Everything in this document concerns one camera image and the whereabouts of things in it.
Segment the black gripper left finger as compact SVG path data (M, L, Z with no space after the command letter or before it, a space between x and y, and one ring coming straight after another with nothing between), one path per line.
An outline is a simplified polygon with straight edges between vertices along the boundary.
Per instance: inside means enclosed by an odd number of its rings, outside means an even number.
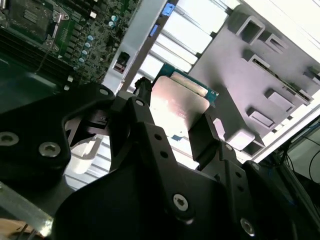
M137 164L151 181L167 214L182 224L195 218L188 190L164 130L145 100L124 99L90 83L2 113L0 178L48 188L63 175L71 148L95 134L110 137L114 172Z

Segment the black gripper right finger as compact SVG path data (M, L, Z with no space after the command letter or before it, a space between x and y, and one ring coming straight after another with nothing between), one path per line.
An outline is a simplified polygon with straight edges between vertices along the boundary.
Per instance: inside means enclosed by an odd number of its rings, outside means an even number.
M203 114L188 132L198 170L213 178L214 226L220 239L297 240L297 206L277 189L268 171L238 162L221 141L211 116Z

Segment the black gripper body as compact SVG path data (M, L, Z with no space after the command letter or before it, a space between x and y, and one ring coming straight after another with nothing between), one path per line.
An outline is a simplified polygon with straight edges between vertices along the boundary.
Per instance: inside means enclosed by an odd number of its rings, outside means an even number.
M130 164L72 193L55 214L54 239L238 240L223 187L184 166L179 172L195 208L192 224L166 213L151 175Z

